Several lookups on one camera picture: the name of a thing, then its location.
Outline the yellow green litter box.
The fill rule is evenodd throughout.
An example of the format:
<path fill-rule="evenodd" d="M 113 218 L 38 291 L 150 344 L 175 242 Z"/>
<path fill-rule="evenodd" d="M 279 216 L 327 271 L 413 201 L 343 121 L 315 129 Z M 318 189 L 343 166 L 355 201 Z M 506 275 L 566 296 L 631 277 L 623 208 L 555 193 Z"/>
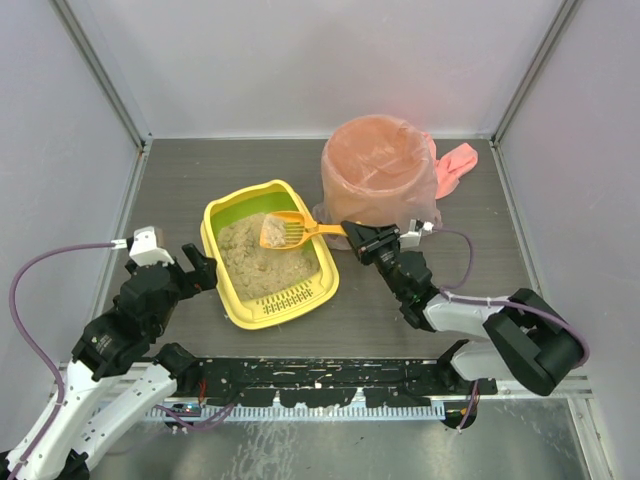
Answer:
<path fill-rule="evenodd" d="M 230 320 L 245 330 L 273 327 L 327 303 L 340 279 L 326 242 L 315 238 L 295 250 L 259 245 L 274 211 L 308 208 L 282 180 L 245 187 L 209 202 L 200 226 L 205 252 L 217 261 L 217 291 Z"/>

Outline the bin with pink bag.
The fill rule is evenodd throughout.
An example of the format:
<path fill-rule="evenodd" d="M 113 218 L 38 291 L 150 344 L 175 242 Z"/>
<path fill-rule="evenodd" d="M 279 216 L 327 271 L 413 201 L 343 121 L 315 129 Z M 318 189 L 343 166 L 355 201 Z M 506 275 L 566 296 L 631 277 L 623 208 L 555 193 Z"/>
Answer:
<path fill-rule="evenodd" d="M 408 229 L 412 219 L 442 225 L 438 179 L 427 139 L 396 117 L 368 115 L 340 126 L 321 156 L 323 200 L 314 219 Z"/>

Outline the orange litter scoop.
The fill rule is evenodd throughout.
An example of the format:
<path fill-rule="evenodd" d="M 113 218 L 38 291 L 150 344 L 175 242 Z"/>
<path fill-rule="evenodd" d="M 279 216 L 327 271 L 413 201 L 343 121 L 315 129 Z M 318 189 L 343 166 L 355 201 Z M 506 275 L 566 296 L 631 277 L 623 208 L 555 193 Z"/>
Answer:
<path fill-rule="evenodd" d="M 266 249 L 289 250 L 298 248 L 320 235 L 345 237 L 346 232 L 340 225 L 320 224 L 309 214 L 299 211 L 276 211 L 265 216 L 259 244 Z"/>

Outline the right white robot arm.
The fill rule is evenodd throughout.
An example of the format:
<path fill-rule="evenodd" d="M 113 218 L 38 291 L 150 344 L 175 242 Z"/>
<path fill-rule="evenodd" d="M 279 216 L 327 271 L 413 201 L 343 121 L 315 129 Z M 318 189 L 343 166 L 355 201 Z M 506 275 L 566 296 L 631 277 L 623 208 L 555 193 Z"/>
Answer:
<path fill-rule="evenodd" d="M 359 262 L 376 267 L 409 325 L 463 335 L 440 359 L 446 374 L 470 382 L 515 380 L 536 395 L 548 396 L 589 359 L 585 338 L 531 289 L 473 297 L 436 286 L 416 249 L 423 236 L 435 232 L 433 223 L 413 219 L 406 233 L 395 224 L 344 221 L 341 226 Z"/>

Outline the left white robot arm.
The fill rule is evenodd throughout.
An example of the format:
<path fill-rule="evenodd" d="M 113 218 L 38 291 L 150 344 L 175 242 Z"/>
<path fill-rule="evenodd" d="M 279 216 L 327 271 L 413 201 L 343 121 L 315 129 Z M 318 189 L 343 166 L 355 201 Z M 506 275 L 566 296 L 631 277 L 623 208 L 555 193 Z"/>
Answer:
<path fill-rule="evenodd" d="M 1 455 L 4 479 L 86 479 L 107 450 L 144 413 L 157 407 L 193 378 L 195 357 L 177 343 L 164 345 L 132 387 L 106 409 L 99 404 L 164 333 L 179 302 L 217 285 L 215 259 L 193 244 L 183 253 L 193 268 L 184 270 L 156 242 L 135 238 L 100 243 L 102 249 L 125 249 L 129 279 L 112 307 L 90 321 L 61 372 L 26 331 L 17 311 L 17 286 L 37 263 L 57 255 L 43 253 L 15 274 L 9 308 L 15 326 L 54 375 L 56 395 L 25 437 Z"/>

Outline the beige cat litter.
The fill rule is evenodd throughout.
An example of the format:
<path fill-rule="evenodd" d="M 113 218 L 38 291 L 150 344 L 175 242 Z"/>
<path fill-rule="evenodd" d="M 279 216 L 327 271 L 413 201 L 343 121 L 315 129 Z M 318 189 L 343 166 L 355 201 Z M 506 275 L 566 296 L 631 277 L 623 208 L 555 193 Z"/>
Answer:
<path fill-rule="evenodd" d="M 218 249 L 241 301 L 278 293 L 306 281 L 319 271 L 313 248 L 271 250 L 259 237 L 267 214 L 257 213 L 222 228 Z"/>

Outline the pink cloth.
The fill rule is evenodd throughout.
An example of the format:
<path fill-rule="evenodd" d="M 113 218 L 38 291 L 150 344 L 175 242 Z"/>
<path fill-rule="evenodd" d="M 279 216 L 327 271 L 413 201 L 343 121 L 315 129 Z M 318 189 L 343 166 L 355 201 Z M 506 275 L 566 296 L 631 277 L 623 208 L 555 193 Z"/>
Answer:
<path fill-rule="evenodd" d="M 434 160 L 438 180 L 435 198 L 440 200 L 450 195 L 459 185 L 460 179 L 475 168 L 478 153 L 469 143 L 462 143 L 443 156 L 437 157 L 437 146 L 433 137 L 426 132 L 423 136 Z"/>

